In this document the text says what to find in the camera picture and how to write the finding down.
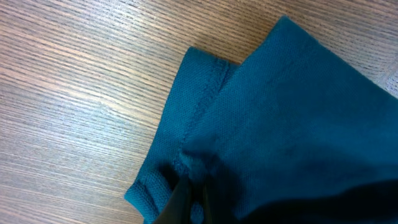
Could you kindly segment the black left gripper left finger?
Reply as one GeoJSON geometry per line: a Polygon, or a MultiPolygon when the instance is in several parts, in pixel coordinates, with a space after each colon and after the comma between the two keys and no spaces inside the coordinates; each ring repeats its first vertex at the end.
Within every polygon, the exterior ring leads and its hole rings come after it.
{"type": "Polygon", "coordinates": [[[192,204],[192,185],[180,179],[163,211],[153,224],[189,224],[192,204]]]}

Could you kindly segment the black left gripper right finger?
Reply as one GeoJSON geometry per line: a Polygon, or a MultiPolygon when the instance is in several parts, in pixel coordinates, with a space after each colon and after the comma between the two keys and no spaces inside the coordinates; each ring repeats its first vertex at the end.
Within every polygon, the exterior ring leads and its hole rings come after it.
{"type": "Polygon", "coordinates": [[[205,215],[206,224],[217,224],[218,223],[218,212],[216,211],[216,193],[214,188],[209,184],[203,187],[203,209],[205,215]]]}

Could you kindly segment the blue t-shirt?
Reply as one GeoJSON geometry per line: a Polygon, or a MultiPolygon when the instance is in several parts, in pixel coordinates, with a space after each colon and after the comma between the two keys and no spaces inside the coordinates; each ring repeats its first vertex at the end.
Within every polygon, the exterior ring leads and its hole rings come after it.
{"type": "Polygon", "coordinates": [[[181,178],[244,223],[396,223],[397,99],[281,17],[240,65],[191,47],[125,199],[152,223],[181,178]]]}

